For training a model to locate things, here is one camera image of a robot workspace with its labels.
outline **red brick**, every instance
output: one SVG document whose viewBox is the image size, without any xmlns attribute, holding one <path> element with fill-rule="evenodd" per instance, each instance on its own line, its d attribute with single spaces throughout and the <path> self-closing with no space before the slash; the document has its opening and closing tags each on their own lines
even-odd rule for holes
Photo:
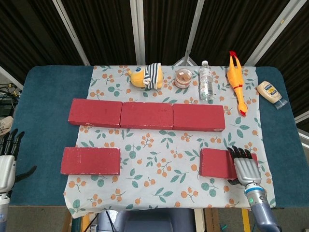
<svg viewBox="0 0 309 232">
<path fill-rule="evenodd" d="M 223 131 L 224 110 L 221 105 L 174 104 L 173 130 Z"/>
<path fill-rule="evenodd" d="M 120 149 L 98 147 L 65 147 L 62 174 L 120 174 Z"/>
<path fill-rule="evenodd" d="M 95 127 L 120 128 L 122 102 L 73 99 L 69 123 Z"/>
<path fill-rule="evenodd" d="M 257 162 L 255 153 L 252 158 Z M 203 148 L 200 152 L 199 174 L 201 176 L 236 179 L 233 159 L 227 150 Z"/>
<path fill-rule="evenodd" d="M 173 105 L 153 102 L 124 102 L 121 128 L 171 130 L 173 128 Z"/>
</svg>

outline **robotic hand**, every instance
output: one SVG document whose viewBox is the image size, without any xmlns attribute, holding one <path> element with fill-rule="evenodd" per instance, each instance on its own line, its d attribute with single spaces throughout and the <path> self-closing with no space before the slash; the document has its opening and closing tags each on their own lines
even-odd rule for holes
<svg viewBox="0 0 309 232">
<path fill-rule="evenodd" d="M 249 150 L 237 148 L 227 148 L 234 160 L 237 179 L 228 180 L 231 185 L 241 184 L 245 187 L 250 208 L 253 212 L 257 227 L 262 232 L 281 232 L 281 227 L 272 213 L 268 204 L 264 189 L 260 186 L 261 175 L 252 159 Z"/>
<path fill-rule="evenodd" d="M 16 134 L 17 129 L 7 133 L 0 140 L 0 232 L 6 230 L 8 208 L 14 183 L 27 178 L 37 168 L 33 166 L 28 172 L 15 176 L 19 145 L 25 133 L 21 132 L 17 136 Z"/>
</svg>

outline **blue table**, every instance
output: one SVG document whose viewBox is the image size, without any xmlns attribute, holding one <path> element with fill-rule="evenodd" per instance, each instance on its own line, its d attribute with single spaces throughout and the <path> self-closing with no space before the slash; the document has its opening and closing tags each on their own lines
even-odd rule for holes
<svg viewBox="0 0 309 232">
<path fill-rule="evenodd" d="M 93 66 L 38 66 L 27 75 L 13 128 L 25 131 L 17 174 L 37 165 L 17 183 L 12 205 L 65 205 L 67 176 L 60 174 L 63 149 L 75 146 L 78 126 L 68 123 L 73 98 L 86 98 Z M 258 82 L 271 82 L 288 99 L 283 77 L 273 67 L 257 67 Z M 259 96 L 263 141 L 274 182 L 276 206 L 309 206 L 309 168 L 290 105 L 279 111 Z"/>
</svg>

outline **yellow plush toy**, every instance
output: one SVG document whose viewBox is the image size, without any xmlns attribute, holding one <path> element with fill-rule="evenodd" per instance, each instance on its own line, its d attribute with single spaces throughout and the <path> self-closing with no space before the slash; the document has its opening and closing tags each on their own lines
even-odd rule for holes
<svg viewBox="0 0 309 232">
<path fill-rule="evenodd" d="M 235 68 L 234 66 L 233 57 L 236 60 L 237 68 Z M 236 93 L 238 100 L 238 110 L 240 114 L 242 116 L 246 116 L 248 107 L 243 98 L 243 91 L 242 91 L 243 78 L 242 78 L 241 65 L 236 56 L 236 53 L 233 51 L 230 51 L 230 69 L 227 71 L 227 79 Z"/>
<path fill-rule="evenodd" d="M 144 68 L 138 67 L 135 72 L 128 71 L 131 83 L 136 87 L 158 89 L 163 84 L 161 63 L 153 63 Z"/>
</svg>

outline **water bottle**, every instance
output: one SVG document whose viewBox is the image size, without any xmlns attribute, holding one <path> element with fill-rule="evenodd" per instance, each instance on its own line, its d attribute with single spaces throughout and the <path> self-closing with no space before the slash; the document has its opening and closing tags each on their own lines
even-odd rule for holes
<svg viewBox="0 0 309 232">
<path fill-rule="evenodd" d="M 199 69 L 199 97 L 205 101 L 213 99 L 211 68 L 206 60 Z"/>
</svg>

